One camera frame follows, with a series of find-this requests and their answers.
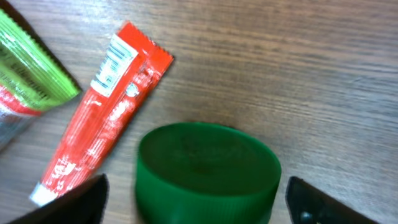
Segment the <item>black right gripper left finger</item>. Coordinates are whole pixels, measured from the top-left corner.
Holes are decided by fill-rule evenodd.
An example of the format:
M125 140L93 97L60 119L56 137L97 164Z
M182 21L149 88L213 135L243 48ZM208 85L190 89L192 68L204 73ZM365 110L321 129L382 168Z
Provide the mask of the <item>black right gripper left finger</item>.
M9 224L100 224L108 193L107 176L96 175L60 198Z

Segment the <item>green snack packet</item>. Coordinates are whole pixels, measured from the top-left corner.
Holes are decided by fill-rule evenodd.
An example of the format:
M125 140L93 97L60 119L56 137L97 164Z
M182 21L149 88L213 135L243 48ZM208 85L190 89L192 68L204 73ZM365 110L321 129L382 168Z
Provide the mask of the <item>green snack packet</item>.
M1 148L81 88L5 10L1 10Z

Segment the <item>red stick packet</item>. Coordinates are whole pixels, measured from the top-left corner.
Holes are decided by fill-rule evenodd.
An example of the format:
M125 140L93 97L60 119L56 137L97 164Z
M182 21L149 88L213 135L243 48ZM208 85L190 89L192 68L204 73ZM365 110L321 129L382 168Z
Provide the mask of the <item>red stick packet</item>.
M124 23L30 200L44 206L90 178L173 59L133 23Z

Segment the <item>green lid jar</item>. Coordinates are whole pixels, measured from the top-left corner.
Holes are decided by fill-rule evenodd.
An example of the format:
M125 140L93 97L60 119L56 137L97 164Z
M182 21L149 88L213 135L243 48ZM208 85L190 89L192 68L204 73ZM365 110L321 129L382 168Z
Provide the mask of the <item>green lid jar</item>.
M242 131L168 124L139 143L137 209L146 223L268 223L281 173L277 156Z

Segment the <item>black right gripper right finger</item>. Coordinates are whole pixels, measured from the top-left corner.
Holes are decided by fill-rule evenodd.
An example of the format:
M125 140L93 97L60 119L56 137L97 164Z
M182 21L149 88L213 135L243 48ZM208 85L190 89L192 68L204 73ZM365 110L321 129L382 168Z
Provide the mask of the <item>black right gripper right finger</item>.
M285 201L293 224L375 222L296 176L289 178Z

